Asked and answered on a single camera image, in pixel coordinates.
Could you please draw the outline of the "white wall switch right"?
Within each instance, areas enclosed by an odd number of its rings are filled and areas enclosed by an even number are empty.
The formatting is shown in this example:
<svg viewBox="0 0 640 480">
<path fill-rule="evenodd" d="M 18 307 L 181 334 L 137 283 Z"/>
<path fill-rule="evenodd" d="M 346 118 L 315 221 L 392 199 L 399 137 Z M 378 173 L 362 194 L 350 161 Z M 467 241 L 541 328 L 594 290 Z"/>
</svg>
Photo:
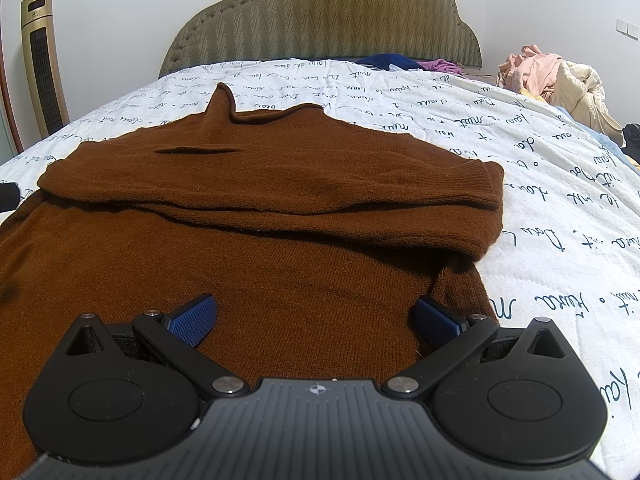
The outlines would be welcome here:
<svg viewBox="0 0 640 480">
<path fill-rule="evenodd" d="M 639 40 L 640 28 L 638 25 L 628 23 L 618 18 L 615 23 L 615 29 L 616 32 L 619 32 L 630 39 Z"/>
</svg>

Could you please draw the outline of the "olive upholstered headboard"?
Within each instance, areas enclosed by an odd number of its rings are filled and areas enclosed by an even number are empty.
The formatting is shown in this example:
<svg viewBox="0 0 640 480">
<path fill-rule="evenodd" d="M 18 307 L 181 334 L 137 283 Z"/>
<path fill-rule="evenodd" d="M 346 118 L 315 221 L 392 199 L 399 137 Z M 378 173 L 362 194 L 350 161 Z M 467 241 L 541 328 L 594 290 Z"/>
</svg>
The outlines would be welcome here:
<svg viewBox="0 0 640 480">
<path fill-rule="evenodd" d="M 356 60 L 381 53 L 483 63 L 456 0 L 221 0 L 182 26 L 160 74 L 229 61 Z"/>
</svg>

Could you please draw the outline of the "pink garment pile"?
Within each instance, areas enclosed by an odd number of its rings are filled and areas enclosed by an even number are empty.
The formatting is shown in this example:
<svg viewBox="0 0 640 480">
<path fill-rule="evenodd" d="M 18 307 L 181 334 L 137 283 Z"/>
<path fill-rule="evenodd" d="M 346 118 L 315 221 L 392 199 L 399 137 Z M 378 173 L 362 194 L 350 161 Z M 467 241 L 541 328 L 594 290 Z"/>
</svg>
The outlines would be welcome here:
<svg viewBox="0 0 640 480">
<path fill-rule="evenodd" d="M 549 102 L 562 62 L 562 56 L 544 53 L 536 44 L 523 46 L 498 66 L 498 86 Z"/>
</svg>

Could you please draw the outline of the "white quilt with blue script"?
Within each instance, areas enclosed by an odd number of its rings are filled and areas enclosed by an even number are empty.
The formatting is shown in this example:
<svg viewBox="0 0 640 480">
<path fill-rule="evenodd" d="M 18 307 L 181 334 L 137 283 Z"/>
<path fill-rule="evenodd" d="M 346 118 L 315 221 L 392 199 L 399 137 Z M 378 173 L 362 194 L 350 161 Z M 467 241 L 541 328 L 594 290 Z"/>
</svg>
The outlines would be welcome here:
<svg viewBox="0 0 640 480">
<path fill-rule="evenodd" d="M 180 70 L 77 119 L 1 167 L 32 194 L 51 162 L 204 110 L 226 84 L 240 110 L 320 104 L 366 128 L 409 133 L 504 169 L 503 231 L 478 270 L 499 321 L 556 323 L 608 407 L 594 460 L 639 471 L 639 177 L 608 140 L 550 105 L 439 73 L 343 61 L 227 62 Z"/>
</svg>

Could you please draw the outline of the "purple garment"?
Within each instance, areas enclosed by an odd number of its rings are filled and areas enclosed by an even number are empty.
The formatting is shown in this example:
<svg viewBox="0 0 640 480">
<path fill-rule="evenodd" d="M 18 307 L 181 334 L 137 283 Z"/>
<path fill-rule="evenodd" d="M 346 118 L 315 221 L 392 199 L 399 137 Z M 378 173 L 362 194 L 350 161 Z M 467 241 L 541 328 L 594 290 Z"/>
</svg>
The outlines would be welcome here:
<svg viewBox="0 0 640 480">
<path fill-rule="evenodd" d="M 437 72 L 444 74 L 453 74 L 461 76 L 463 74 L 462 68 L 455 62 L 444 60 L 443 58 L 436 58 L 436 60 L 418 61 L 416 62 L 421 68 L 428 72 Z"/>
</svg>

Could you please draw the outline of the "gold tower air conditioner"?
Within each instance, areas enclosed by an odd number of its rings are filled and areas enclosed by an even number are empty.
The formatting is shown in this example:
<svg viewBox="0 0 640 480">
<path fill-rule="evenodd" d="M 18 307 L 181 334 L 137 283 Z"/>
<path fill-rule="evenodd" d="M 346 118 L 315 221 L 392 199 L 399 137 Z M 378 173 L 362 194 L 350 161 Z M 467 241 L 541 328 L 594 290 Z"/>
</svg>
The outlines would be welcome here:
<svg viewBox="0 0 640 480">
<path fill-rule="evenodd" d="M 44 139 L 70 122 L 58 67 L 52 0 L 22 0 L 21 31 L 28 90 Z"/>
</svg>

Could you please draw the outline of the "cream satin garment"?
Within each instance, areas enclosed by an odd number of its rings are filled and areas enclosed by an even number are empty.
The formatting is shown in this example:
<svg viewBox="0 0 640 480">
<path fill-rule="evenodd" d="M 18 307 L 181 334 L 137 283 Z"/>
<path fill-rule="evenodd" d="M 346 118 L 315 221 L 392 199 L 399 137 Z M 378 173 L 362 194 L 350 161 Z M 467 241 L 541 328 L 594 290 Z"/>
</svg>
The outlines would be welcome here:
<svg viewBox="0 0 640 480">
<path fill-rule="evenodd" d="M 605 134 L 616 145 L 625 145 L 623 127 L 605 103 L 606 94 L 598 72 L 590 65 L 562 61 L 556 72 L 549 103 L 564 108 L 576 122 Z"/>
</svg>

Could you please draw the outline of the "brown knit sweater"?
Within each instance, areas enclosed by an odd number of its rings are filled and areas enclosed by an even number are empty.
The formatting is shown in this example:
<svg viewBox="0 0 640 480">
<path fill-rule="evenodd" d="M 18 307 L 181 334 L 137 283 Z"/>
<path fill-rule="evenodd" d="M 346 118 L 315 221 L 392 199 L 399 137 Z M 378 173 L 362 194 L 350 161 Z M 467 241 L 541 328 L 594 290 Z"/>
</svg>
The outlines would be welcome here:
<svg viewBox="0 0 640 480">
<path fill-rule="evenodd" d="M 503 170 L 314 104 L 206 110 L 51 164 L 1 226 L 1 474 L 36 457 L 29 388 L 70 323 L 203 295 L 203 352 L 262 377 L 384 380 L 416 362 L 422 295 L 489 314 L 476 263 L 502 229 Z"/>
</svg>

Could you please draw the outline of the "glass door with red frame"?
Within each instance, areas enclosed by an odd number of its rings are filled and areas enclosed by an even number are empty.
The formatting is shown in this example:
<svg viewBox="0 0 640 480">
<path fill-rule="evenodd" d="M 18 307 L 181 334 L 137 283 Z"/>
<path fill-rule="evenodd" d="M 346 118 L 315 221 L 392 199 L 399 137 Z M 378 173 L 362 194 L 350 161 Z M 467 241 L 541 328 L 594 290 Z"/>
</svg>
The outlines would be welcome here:
<svg viewBox="0 0 640 480">
<path fill-rule="evenodd" d="M 12 110 L 8 82 L 6 81 L 6 66 L 4 65 L 2 49 L 0 49 L 0 84 L 1 101 L 4 111 L 4 117 L 6 118 L 6 124 L 8 125 L 10 133 L 12 148 L 16 154 L 22 154 L 24 152 L 24 146 L 20 134 L 18 133 L 17 124 Z"/>
</svg>

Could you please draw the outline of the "dark patterned garment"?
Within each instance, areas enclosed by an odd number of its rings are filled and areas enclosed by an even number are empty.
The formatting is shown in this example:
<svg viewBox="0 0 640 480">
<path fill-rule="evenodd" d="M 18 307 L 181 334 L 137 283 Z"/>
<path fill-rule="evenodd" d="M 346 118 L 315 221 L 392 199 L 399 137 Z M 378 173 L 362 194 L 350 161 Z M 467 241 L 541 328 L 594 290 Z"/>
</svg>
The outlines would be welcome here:
<svg viewBox="0 0 640 480">
<path fill-rule="evenodd" d="M 640 125 L 628 124 L 623 128 L 625 146 L 623 152 L 640 164 Z"/>
</svg>

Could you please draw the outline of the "navy blue garment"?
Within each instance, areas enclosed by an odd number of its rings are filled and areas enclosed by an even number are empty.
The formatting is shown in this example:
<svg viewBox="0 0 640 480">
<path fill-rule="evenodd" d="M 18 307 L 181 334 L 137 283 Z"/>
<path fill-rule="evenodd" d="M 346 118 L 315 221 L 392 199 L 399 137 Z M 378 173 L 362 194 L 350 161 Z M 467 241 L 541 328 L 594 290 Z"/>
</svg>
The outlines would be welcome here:
<svg viewBox="0 0 640 480">
<path fill-rule="evenodd" d="M 390 66 L 395 66 L 400 70 L 423 70 L 423 67 L 411 58 L 398 53 L 381 53 L 358 58 L 357 64 L 378 68 L 379 70 L 390 71 Z"/>
</svg>

